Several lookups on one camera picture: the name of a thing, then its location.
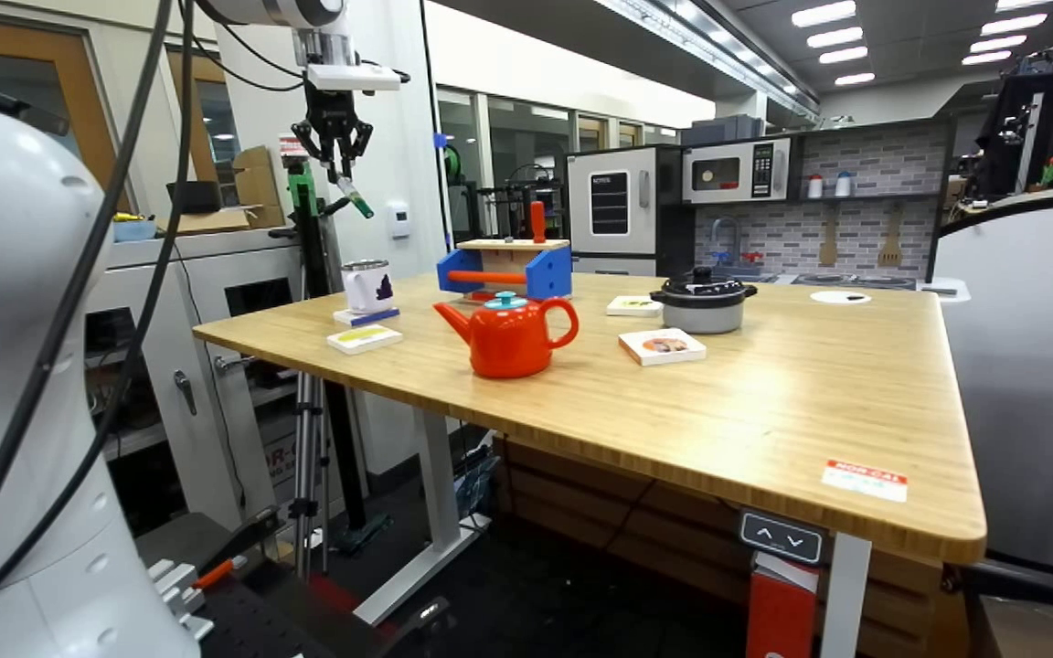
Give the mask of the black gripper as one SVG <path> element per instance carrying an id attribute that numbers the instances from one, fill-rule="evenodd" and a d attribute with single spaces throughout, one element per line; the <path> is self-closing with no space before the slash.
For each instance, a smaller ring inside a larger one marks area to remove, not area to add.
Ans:
<path id="1" fill-rule="evenodd" d="M 302 122 L 292 130 L 307 150 L 310 169 L 326 178 L 331 165 L 331 182 L 352 186 L 352 165 L 365 153 L 371 130 L 355 113 L 352 93 L 302 93 Z"/>

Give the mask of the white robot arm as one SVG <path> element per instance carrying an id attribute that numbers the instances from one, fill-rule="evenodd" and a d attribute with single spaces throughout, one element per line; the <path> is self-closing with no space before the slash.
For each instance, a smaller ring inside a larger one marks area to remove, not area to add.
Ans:
<path id="1" fill-rule="evenodd" d="M 121 177 L 0 113 L 0 658 L 201 658 L 153 589 L 85 397 Z"/>

